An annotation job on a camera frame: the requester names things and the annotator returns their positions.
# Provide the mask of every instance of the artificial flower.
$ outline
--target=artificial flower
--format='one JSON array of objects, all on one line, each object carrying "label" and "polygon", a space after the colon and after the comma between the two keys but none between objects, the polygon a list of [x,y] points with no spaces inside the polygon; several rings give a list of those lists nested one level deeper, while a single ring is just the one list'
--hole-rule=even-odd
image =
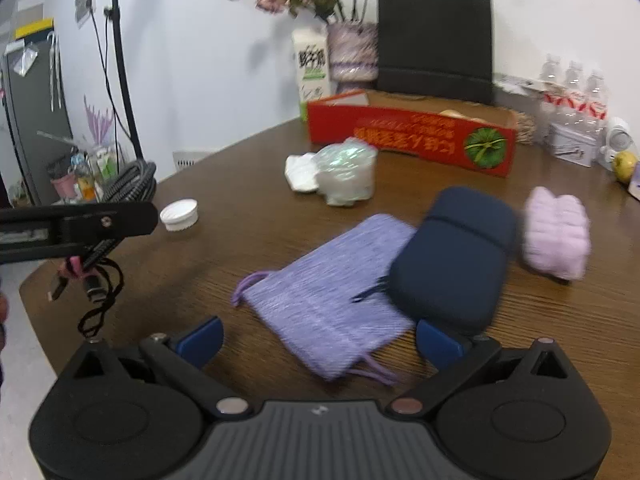
[{"label": "artificial flower", "polygon": [[284,12],[285,7],[289,3],[289,0],[258,0],[255,4],[258,9],[271,12],[273,14],[279,14]]}]

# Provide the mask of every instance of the blue gripper pad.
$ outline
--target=blue gripper pad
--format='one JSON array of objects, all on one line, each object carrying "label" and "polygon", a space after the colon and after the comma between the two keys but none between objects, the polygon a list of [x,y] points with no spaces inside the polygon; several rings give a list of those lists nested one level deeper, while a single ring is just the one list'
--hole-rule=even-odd
[{"label": "blue gripper pad", "polygon": [[445,333],[421,320],[415,328],[415,346],[437,370],[444,370],[466,353],[471,341]]},{"label": "blue gripper pad", "polygon": [[214,316],[195,330],[172,338],[170,347],[189,364],[201,369],[220,351],[224,339],[222,320]]}]

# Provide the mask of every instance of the white bottle cap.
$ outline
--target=white bottle cap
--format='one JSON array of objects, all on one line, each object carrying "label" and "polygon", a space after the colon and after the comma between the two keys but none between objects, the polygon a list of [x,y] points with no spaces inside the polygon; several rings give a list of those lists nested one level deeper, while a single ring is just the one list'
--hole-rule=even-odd
[{"label": "white bottle cap", "polygon": [[193,198],[173,202],[160,212],[167,231],[182,231],[198,221],[198,202]]}]

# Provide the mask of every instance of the gray refrigerator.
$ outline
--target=gray refrigerator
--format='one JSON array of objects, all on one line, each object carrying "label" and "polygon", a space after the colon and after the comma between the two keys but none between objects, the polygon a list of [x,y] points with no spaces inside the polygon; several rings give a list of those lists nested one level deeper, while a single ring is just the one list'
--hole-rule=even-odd
[{"label": "gray refrigerator", "polygon": [[22,48],[8,54],[3,52],[0,67],[12,140],[34,205],[51,205],[60,200],[47,173],[47,166],[71,151],[69,144],[48,139],[36,132],[40,130],[63,139],[73,137],[63,91],[60,99],[62,106],[59,106],[57,89],[54,90],[54,110],[51,111],[49,33],[52,31],[52,28],[41,30],[24,38],[25,46],[33,43],[38,49],[38,57],[25,76],[13,70],[14,64],[22,56]]}]

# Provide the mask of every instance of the red box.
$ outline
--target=red box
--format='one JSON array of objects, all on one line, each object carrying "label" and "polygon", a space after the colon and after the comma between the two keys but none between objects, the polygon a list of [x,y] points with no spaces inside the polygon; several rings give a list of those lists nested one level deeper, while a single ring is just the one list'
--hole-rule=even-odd
[{"label": "red box", "polygon": [[357,137],[380,150],[482,173],[507,176],[511,170],[517,118],[510,110],[375,91],[311,101],[307,108],[309,135],[315,144]]}]

